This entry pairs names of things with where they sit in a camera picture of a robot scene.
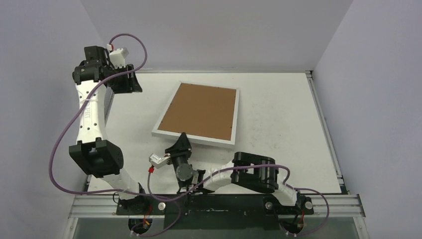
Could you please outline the white picture frame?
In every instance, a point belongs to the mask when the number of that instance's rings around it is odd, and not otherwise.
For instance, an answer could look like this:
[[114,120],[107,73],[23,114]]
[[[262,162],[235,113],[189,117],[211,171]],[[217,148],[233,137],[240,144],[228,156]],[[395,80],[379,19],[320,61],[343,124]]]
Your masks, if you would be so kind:
[[231,89],[236,89],[237,90],[236,104],[235,104],[236,109],[235,109],[235,116],[234,116],[234,124],[233,124],[233,129],[232,129],[232,138],[231,138],[230,141],[228,141],[228,140],[214,139],[214,138],[207,138],[207,137],[202,137],[202,136],[193,136],[193,135],[187,134],[188,139],[192,143],[203,144],[203,145],[208,145],[208,146],[224,147],[224,148],[233,148],[235,146],[235,142],[236,142],[236,131],[237,131],[238,110],[239,110],[239,98],[240,98],[240,89],[239,88],[235,88],[235,87],[210,85],[210,84],[199,84],[199,83],[186,82],[186,81],[179,82],[178,83],[178,86],[176,87],[176,89],[171,94],[171,97],[168,100],[168,103],[164,107],[163,112],[159,116],[158,121],[156,122],[155,126],[153,127],[153,130],[151,132],[152,135],[155,136],[155,137],[161,137],[161,138],[171,139],[171,140],[176,140],[181,135],[181,133],[166,132],[166,131],[161,131],[161,130],[158,130],[157,129],[158,128],[158,124],[160,123],[160,120],[163,118],[166,109],[168,108],[168,106],[169,106],[172,98],[174,97],[174,95],[175,95],[175,93],[176,93],[176,91],[177,91],[177,89],[178,89],[178,87],[179,87],[179,85],[181,83],[198,84],[198,85],[206,85],[206,86],[215,86],[215,87],[231,88]]

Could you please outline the brown backing board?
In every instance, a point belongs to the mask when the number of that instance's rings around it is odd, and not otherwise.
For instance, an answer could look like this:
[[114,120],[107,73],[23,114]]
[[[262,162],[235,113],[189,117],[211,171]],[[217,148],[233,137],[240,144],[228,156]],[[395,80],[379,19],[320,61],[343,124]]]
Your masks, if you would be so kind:
[[237,90],[181,83],[158,130],[230,141]]

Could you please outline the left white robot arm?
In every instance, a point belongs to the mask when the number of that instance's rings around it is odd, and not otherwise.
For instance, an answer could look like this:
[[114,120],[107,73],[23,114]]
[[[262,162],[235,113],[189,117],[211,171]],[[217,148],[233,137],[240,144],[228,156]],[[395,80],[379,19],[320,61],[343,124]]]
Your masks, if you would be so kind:
[[69,147],[69,155],[87,174],[108,183],[118,190],[119,205],[140,215],[147,211],[145,192],[124,168],[122,150],[107,138],[107,97],[114,94],[142,92],[132,64],[126,64],[126,48],[114,49],[88,46],[85,60],[72,74],[83,110],[79,116],[76,144]]

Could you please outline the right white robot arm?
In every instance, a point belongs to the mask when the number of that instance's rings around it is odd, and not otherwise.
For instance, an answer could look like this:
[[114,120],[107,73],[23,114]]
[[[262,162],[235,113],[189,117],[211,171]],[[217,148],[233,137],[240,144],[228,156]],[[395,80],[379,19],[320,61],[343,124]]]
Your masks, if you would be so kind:
[[192,147],[186,133],[165,149],[165,155],[167,163],[174,167],[179,188],[188,192],[209,194],[228,185],[237,185],[257,193],[271,194],[289,214],[313,208],[310,200],[287,185],[289,168],[277,166],[271,157],[236,152],[233,159],[221,167],[195,170],[189,163]]

